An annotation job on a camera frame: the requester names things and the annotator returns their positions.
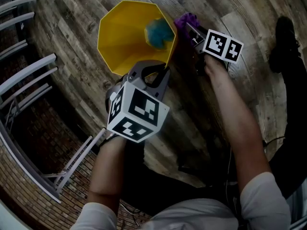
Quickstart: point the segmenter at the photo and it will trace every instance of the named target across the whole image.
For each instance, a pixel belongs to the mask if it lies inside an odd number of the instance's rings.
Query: black pants
[[[288,198],[307,177],[305,161],[307,150],[307,73],[301,58],[291,61],[282,72],[287,93],[287,127],[283,145],[270,161],[276,182]],[[193,198],[214,198],[234,210],[226,202],[225,186],[195,188],[184,182],[160,175],[143,164],[144,143],[127,142],[125,150],[125,176],[122,199],[137,209],[153,216],[163,209]],[[229,187],[231,195],[239,196],[236,186]]]

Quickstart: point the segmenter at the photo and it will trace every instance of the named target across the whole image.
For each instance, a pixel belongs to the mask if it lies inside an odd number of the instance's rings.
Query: person
[[[224,65],[205,56],[205,72],[235,158],[240,214],[230,209],[227,193],[218,189],[214,195],[226,197],[215,197],[207,190],[157,174],[142,163],[142,144],[115,137],[100,149],[88,203],[71,230],[116,229],[120,198],[154,215],[142,229],[289,229],[290,210],[285,198],[301,185],[307,173],[304,170],[306,149],[301,146],[305,128],[297,125],[298,120],[304,124],[307,117],[298,96],[305,88],[307,73],[288,18],[281,17],[277,22],[276,43],[270,67],[274,72],[281,72],[284,78],[288,124],[283,145],[270,162],[264,153],[260,127]]]

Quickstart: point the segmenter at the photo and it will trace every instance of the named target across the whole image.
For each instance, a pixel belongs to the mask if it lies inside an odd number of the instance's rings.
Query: forearm
[[[115,137],[101,147],[92,171],[88,202],[97,202],[117,212],[123,185],[126,139]]]
[[[260,127],[222,65],[206,69],[215,92],[224,128],[232,147],[239,190],[270,167],[265,157]]]

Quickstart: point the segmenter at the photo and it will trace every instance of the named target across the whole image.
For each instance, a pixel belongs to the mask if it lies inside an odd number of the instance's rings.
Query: blue object in bucket
[[[147,26],[148,43],[156,49],[165,49],[164,41],[172,42],[174,33],[164,18],[151,21]]]

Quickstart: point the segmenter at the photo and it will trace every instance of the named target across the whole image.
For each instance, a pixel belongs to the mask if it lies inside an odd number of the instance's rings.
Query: white t-shirt
[[[242,217],[250,230],[288,230],[290,210],[274,176],[265,172],[243,189]],[[71,230],[116,230],[117,217],[99,203],[86,204]],[[236,230],[231,210],[214,199],[199,198],[175,204],[141,226],[144,230]]]

